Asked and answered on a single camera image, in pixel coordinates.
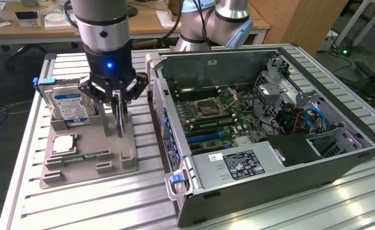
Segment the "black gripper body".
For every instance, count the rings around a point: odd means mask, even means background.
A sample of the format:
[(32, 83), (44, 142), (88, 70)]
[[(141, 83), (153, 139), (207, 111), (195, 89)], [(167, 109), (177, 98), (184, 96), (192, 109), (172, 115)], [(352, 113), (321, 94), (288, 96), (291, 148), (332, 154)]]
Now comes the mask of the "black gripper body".
[(85, 57), (89, 65), (89, 76), (99, 76), (109, 80), (112, 92), (124, 90), (136, 77), (132, 66), (131, 44), (112, 51), (91, 49), (84, 45)]

